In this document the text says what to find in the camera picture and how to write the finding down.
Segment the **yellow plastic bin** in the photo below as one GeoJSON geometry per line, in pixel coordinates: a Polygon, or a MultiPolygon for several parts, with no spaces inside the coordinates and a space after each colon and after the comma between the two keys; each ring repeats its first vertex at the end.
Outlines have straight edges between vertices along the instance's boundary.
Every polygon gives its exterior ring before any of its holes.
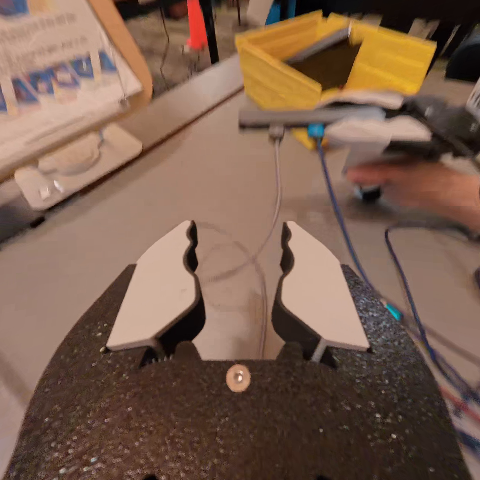
{"type": "Polygon", "coordinates": [[[419,92],[435,42],[322,11],[239,34],[236,47],[245,94],[267,111],[310,111],[341,90],[419,92]],[[345,86],[321,85],[284,62],[315,42],[351,25],[349,40],[361,43],[345,86]]]}

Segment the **orange traffic cone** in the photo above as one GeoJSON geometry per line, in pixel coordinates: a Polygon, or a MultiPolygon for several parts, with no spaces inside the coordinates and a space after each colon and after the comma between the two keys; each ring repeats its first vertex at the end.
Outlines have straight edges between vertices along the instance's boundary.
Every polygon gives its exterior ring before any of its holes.
{"type": "Polygon", "coordinates": [[[207,32],[200,1],[188,0],[187,11],[189,22],[187,45],[191,50],[201,51],[207,47],[207,32]]]}

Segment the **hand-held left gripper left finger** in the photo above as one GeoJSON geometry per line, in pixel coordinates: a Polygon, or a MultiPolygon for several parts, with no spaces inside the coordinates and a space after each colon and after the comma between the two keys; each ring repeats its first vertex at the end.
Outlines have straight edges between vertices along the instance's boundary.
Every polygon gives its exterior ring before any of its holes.
{"type": "Polygon", "coordinates": [[[138,259],[106,343],[110,351],[147,347],[175,351],[206,323],[196,269],[197,227],[186,220],[138,259]]]}

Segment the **grey slim usb hub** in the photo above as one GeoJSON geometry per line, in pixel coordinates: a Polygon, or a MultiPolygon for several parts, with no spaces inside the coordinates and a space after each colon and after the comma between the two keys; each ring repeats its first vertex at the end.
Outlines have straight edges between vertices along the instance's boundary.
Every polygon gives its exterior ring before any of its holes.
{"type": "Polygon", "coordinates": [[[238,113],[238,127],[241,130],[269,129],[271,126],[293,129],[306,128],[313,124],[329,125],[351,118],[384,120],[385,117],[384,109],[371,105],[347,105],[292,111],[241,110],[238,113]]]}

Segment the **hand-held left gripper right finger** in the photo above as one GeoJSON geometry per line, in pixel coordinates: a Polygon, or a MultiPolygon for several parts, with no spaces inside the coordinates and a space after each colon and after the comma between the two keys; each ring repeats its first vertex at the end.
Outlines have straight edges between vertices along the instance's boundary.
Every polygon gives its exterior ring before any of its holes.
{"type": "Polygon", "coordinates": [[[283,223],[282,256],[272,326],[285,343],[297,343],[307,361],[320,363],[327,348],[371,349],[342,265],[294,221],[283,223]]]}

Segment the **person's right hand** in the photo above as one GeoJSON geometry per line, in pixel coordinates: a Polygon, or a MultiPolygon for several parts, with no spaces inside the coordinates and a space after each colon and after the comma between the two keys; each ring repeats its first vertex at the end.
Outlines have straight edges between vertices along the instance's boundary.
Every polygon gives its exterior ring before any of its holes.
{"type": "Polygon", "coordinates": [[[394,204],[429,212],[480,230],[480,178],[441,163],[403,159],[352,166],[346,178],[360,186],[380,186],[394,204]]]}

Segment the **white card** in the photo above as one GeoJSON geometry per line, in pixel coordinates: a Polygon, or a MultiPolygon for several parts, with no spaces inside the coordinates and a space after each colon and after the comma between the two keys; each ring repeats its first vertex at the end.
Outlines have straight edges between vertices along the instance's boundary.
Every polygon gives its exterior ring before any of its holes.
{"type": "Polygon", "coordinates": [[[116,171],[142,150],[141,141],[113,123],[17,169],[14,180],[28,205],[43,211],[116,171]]]}

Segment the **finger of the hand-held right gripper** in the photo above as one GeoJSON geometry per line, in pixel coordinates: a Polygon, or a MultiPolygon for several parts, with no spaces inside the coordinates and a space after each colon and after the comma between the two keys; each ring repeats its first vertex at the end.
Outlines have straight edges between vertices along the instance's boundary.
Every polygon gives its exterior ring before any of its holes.
{"type": "Polygon", "coordinates": [[[370,105],[387,110],[399,110],[405,96],[394,91],[341,90],[319,102],[319,108],[327,108],[336,104],[370,105]]]}
{"type": "Polygon", "coordinates": [[[391,141],[428,142],[433,134],[421,121],[411,116],[387,119],[351,116],[327,126],[324,137],[332,147],[360,143],[387,147],[391,141]]]}

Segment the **black bin divider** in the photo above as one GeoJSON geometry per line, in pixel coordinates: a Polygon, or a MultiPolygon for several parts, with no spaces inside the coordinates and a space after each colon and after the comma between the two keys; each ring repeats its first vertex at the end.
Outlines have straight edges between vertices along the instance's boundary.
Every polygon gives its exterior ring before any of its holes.
{"type": "Polygon", "coordinates": [[[340,88],[348,81],[361,45],[345,39],[302,59],[291,59],[286,64],[319,83],[324,91],[340,88]]]}

